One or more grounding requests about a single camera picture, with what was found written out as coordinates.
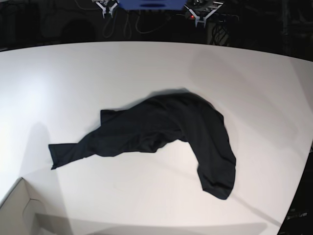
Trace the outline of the white cardboard box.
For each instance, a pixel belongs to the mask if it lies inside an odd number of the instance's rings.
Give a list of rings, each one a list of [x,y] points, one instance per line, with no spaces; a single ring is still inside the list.
[[[2,235],[48,235],[40,214],[46,214],[43,203],[29,196],[26,181],[18,178],[0,202]]]

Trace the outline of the blue plastic bin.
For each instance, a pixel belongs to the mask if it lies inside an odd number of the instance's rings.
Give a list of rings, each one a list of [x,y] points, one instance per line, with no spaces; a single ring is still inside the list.
[[[126,10],[181,10],[187,0],[119,0]]]

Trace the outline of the dark navy t-shirt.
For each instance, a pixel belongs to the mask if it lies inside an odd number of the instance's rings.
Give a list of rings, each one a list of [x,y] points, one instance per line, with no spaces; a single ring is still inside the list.
[[[51,144],[48,149],[57,169],[92,155],[155,153],[177,140],[193,150],[202,190],[227,199],[234,188],[236,157],[224,117],[193,93],[161,94],[126,110],[101,110],[100,126],[78,143]]]

